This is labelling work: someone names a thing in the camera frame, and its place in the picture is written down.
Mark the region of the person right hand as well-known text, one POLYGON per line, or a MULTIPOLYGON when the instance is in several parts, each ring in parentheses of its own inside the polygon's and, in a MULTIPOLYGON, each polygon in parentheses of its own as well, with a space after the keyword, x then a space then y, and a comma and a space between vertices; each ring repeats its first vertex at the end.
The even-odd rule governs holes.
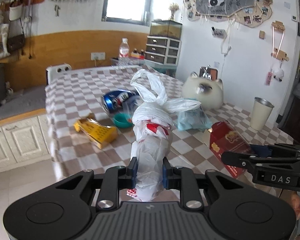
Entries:
POLYGON ((296 220, 299 220, 300 219, 300 196, 295 191, 291 192, 290 205, 295 212, 296 220))

